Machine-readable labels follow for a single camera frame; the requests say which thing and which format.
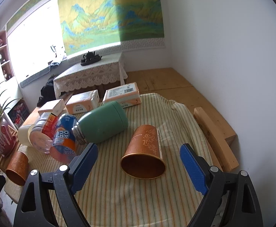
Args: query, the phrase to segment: blue gripper pad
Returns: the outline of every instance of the blue gripper pad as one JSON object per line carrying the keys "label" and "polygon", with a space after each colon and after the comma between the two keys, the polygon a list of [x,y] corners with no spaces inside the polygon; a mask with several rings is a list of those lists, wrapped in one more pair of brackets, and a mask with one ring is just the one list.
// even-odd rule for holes
{"label": "blue gripper pad", "polygon": [[75,195],[80,191],[89,176],[98,157],[97,145],[89,143],[80,156],[76,156],[70,163],[69,176],[73,179],[71,192]]}
{"label": "blue gripper pad", "polygon": [[206,195],[208,188],[205,175],[186,145],[182,145],[180,148],[180,158],[196,191]]}

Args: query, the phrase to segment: orange paper cup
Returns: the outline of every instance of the orange paper cup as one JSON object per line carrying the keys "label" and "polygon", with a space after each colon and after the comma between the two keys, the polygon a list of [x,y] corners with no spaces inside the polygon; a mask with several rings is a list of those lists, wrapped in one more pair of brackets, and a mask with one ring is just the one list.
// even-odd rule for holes
{"label": "orange paper cup", "polygon": [[7,177],[17,185],[24,186],[29,174],[28,157],[20,151],[16,151],[5,171]]}
{"label": "orange paper cup", "polygon": [[141,125],[135,130],[120,165],[126,174],[138,179],[154,179],[165,172],[156,127]]}

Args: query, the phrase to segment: barcode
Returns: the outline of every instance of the barcode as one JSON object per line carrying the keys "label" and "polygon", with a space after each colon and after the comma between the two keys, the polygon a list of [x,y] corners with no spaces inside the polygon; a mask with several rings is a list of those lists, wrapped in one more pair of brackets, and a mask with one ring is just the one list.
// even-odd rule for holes
{"label": "barcode", "polygon": [[132,92],[132,91],[134,91],[134,88],[125,89],[125,90],[124,90],[124,93],[129,93],[129,92]]}

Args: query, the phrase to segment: silver screw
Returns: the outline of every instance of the silver screw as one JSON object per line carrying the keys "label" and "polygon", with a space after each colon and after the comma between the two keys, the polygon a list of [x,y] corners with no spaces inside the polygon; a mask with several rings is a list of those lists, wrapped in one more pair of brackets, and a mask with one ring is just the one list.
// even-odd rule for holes
{"label": "silver screw", "polygon": [[31,175],[32,176],[36,175],[37,173],[38,173],[38,171],[36,169],[34,169],[34,170],[31,171]]}
{"label": "silver screw", "polygon": [[248,176],[248,173],[247,173],[247,171],[242,170],[242,171],[241,171],[241,175],[244,176],[244,177],[247,177],[247,176]]}
{"label": "silver screw", "polygon": [[212,166],[210,168],[210,170],[213,172],[213,173],[217,173],[219,171],[219,168],[217,168],[216,166]]}
{"label": "silver screw", "polygon": [[62,171],[62,172],[66,171],[67,170],[67,165],[60,166],[59,170]]}

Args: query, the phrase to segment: green bottle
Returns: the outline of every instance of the green bottle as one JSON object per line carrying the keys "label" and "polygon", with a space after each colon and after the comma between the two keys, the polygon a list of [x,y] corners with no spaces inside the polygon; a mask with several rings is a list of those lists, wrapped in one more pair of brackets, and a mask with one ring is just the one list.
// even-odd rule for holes
{"label": "green bottle", "polygon": [[121,105],[108,102],[83,115],[72,128],[80,144],[98,144],[118,134],[128,127],[128,119]]}

